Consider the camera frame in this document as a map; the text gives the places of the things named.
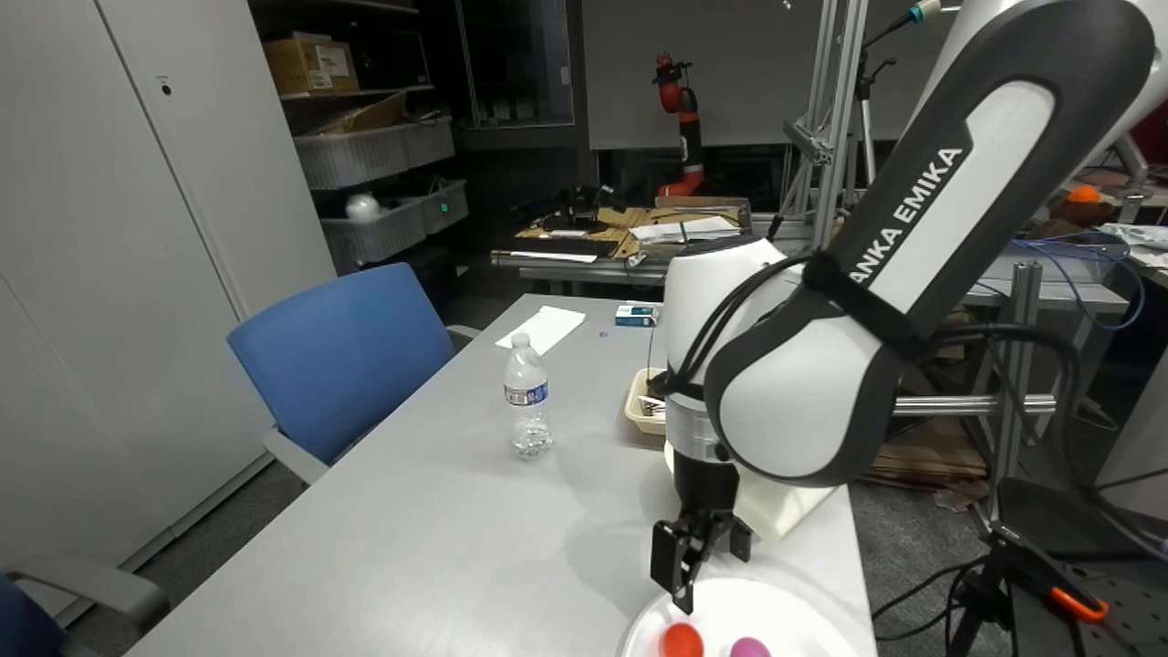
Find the floor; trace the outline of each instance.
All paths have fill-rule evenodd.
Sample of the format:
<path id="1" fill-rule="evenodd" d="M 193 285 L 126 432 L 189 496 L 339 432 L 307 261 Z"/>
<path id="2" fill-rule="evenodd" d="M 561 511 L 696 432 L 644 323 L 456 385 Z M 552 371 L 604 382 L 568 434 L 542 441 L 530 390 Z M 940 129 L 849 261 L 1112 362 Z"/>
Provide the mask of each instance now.
<path id="1" fill-rule="evenodd" d="M 486 260 L 474 260 L 456 281 L 434 281 L 434 287 L 446 322 L 490 323 L 530 285 L 520 285 L 514 275 L 492 271 Z M 141 575 L 169 589 L 170 598 L 186 598 L 298 491 L 304 485 L 284 468 L 267 468 L 234 500 L 146 561 Z M 928 572 L 981 556 L 974 521 L 964 511 L 939 502 L 939 490 L 849 485 L 849 500 L 872 608 L 921 584 Z M 946 608 L 946 581 L 879 618 L 877 636 L 906 630 L 939 608 Z M 124 653 L 132 647 L 132 626 L 105 614 L 86 614 L 71 630 L 105 653 Z M 940 653 L 940 626 L 902 643 L 879 643 L 879 657 L 908 653 Z M 1011 653 L 1011 643 L 1005 630 L 986 626 L 974 643 L 974 653 Z"/>

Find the cardboard box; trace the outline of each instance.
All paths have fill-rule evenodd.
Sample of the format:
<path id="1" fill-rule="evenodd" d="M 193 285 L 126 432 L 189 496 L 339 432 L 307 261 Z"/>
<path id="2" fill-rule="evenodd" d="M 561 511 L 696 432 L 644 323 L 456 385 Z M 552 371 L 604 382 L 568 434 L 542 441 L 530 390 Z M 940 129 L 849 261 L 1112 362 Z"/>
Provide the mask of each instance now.
<path id="1" fill-rule="evenodd" d="M 344 40 L 293 33 L 289 40 L 261 44 L 261 52 L 281 93 L 345 93 L 362 86 Z"/>

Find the blue chair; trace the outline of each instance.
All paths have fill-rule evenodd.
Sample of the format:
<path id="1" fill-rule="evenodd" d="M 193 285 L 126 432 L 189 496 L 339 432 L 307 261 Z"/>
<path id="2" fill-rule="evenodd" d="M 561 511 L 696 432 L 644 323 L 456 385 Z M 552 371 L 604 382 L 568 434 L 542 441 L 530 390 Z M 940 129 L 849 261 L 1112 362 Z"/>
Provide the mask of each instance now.
<path id="1" fill-rule="evenodd" d="M 451 338 L 405 261 L 289 294 L 225 336 L 273 417 L 261 444 L 320 479 L 449 359 Z"/>
<path id="2" fill-rule="evenodd" d="M 0 570 L 0 653 L 4 657 L 93 657 L 91 647 L 64 636 L 17 581 L 35 581 L 64 596 L 81 596 L 103 608 L 121 614 L 141 636 L 169 608 L 169 596 L 124 570 L 105 570 L 75 558 L 40 558 Z"/>

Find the cabinet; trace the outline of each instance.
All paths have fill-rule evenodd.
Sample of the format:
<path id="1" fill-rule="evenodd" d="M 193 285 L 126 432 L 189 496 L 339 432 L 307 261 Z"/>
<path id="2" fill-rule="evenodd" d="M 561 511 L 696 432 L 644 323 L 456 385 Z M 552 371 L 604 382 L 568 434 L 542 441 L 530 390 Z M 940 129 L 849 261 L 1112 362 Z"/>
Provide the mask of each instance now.
<path id="1" fill-rule="evenodd" d="M 284 93 L 295 154 L 339 271 L 394 260 L 466 219 L 449 108 L 417 3 L 256 0 L 261 40 L 315 33 L 350 52 L 356 86 Z M 350 215 L 350 198 L 378 210 Z"/>
<path id="2" fill-rule="evenodd" d="M 221 338 L 329 248 L 248 7 L 8 0 L 0 44 L 0 566 L 133 566 L 261 460 Z"/>

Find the white table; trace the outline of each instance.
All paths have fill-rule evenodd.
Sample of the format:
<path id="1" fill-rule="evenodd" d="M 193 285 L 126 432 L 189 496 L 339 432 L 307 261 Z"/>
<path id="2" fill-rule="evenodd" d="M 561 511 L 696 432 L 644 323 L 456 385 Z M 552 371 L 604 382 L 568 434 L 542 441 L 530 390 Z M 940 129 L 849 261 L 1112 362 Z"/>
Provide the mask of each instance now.
<path id="1" fill-rule="evenodd" d="M 542 304 L 587 309 L 587 322 L 548 353 L 553 454 L 518 462 L 502 444 L 502 350 L 492 342 Z M 612 306 L 518 298 L 132 657 L 616 653 L 659 598 L 649 524 L 675 517 L 677 500 L 659 441 L 620 417 L 649 333 L 616 328 Z M 726 570 L 798 575 L 870 626 L 848 490 L 784 541 L 755 545 L 748 566 L 703 566 Z"/>

